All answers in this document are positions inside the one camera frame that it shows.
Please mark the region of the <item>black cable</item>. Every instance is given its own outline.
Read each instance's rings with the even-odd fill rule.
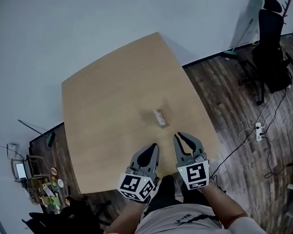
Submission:
[[[264,135],[264,134],[267,133],[267,131],[268,131],[270,125],[271,125],[271,124],[274,122],[274,120],[276,119],[277,110],[278,110],[278,108],[280,107],[281,102],[284,100],[284,98],[285,98],[286,95],[287,95],[287,89],[284,89],[284,96],[283,96],[283,98],[280,100],[279,105],[277,106],[277,108],[275,109],[273,120],[269,123],[269,125],[268,125],[266,131],[265,131],[264,133],[260,134],[260,135]]]
[[[255,129],[256,128],[254,128],[251,132],[250,132],[250,134],[249,135],[247,135],[246,136],[246,138],[245,138],[245,140],[236,148],[236,149],[234,149],[232,152],[231,152],[231,154],[229,154],[226,158],[225,158],[225,160],[223,161],[223,162],[221,162],[219,165],[218,165],[218,167],[216,168],[216,170],[214,171],[214,173],[210,176],[210,178],[211,179],[213,179],[213,176],[214,176],[214,174],[217,172],[217,170],[219,169],[219,167],[223,164],[223,163],[225,163],[225,161],[236,151],[236,150],[238,150],[243,144],[244,144],[244,142],[248,139],[248,137],[249,136],[251,136],[251,134],[255,131]]]
[[[269,157],[270,157],[270,153],[272,152],[272,147],[270,145],[269,139],[267,137],[263,137],[263,138],[267,139],[267,143],[268,143],[268,147],[269,147],[269,152],[268,152],[268,157],[267,157],[267,166],[270,170],[269,173],[264,175],[264,178],[270,178],[271,176],[278,176],[285,168],[293,166],[293,162],[288,163],[287,165],[283,166],[282,169],[278,173],[274,173],[269,165]]]
[[[7,148],[7,147],[1,146],[1,145],[0,145],[0,147],[4,148],[4,149],[6,149],[6,150],[10,150],[10,151],[12,151],[12,152],[16,153],[17,155],[21,156],[22,159],[24,159],[24,157],[23,157],[22,155],[20,155],[18,152],[14,151],[14,150],[12,150],[12,149],[9,149],[9,148]]]

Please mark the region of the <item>black office chair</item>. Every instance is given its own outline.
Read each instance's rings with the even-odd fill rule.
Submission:
[[[271,93],[283,90],[292,83],[291,74],[287,68],[293,66],[293,59],[285,53],[287,59],[283,59],[283,52],[280,47],[280,37],[283,27],[283,18],[280,14],[282,8],[277,0],[265,0],[264,9],[259,11],[259,45],[252,51],[255,66],[248,60],[242,65],[250,65],[255,72],[253,78],[247,78],[239,85],[246,82],[260,81],[261,100],[257,105],[264,102],[265,84]]]

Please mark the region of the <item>floor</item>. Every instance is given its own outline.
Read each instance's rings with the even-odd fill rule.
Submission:
[[[281,47],[293,58],[293,36],[281,38]],[[251,60],[253,47],[238,50],[240,59]],[[250,75],[249,67],[242,67],[237,60],[223,57],[212,58],[188,67],[185,72],[200,96],[217,132],[222,147],[218,160],[212,160],[210,170],[217,166],[239,144],[239,133],[243,129],[253,128],[265,105],[257,106],[258,88],[255,84],[238,86],[238,81]],[[267,93],[265,102],[270,99]],[[274,113],[284,96],[284,91],[276,92],[259,121]],[[281,124],[293,110],[293,84],[287,90],[286,97],[277,112]],[[33,142],[32,153],[45,158],[49,167],[56,167],[58,178],[62,178],[69,189],[58,189],[61,201],[68,196],[68,191],[75,198],[82,198],[72,169],[64,126],[55,130],[53,146],[47,148],[45,137]],[[250,130],[241,133],[244,140]],[[270,166],[278,173],[284,165],[293,162],[293,114],[282,127],[274,122],[266,134],[271,145]],[[286,167],[278,176],[264,178],[269,172],[267,158],[269,153],[267,140],[255,142],[254,134],[235,152],[216,172],[218,185],[235,199],[246,212],[267,233],[292,233],[293,220],[286,216],[286,211],[293,212],[293,191],[287,191],[288,183],[293,184],[293,166]],[[101,219],[113,221],[126,205],[126,200],[116,191],[87,194],[87,202],[93,211],[97,204],[111,200],[112,204],[102,214]]]

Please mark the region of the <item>wooden table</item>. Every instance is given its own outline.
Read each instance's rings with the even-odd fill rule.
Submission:
[[[159,177],[176,172],[173,135],[201,140],[209,159],[220,145],[183,68],[155,33],[121,47],[62,83],[66,138],[81,193],[115,189],[132,155],[158,143]],[[153,109],[169,127],[160,128]]]

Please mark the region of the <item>power strip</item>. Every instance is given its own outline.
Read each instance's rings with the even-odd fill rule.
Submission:
[[[262,124],[260,122],[255,124],[255,133],[256,133],[256,141],[259,142],[263,139],[261,136],[262,133]]]

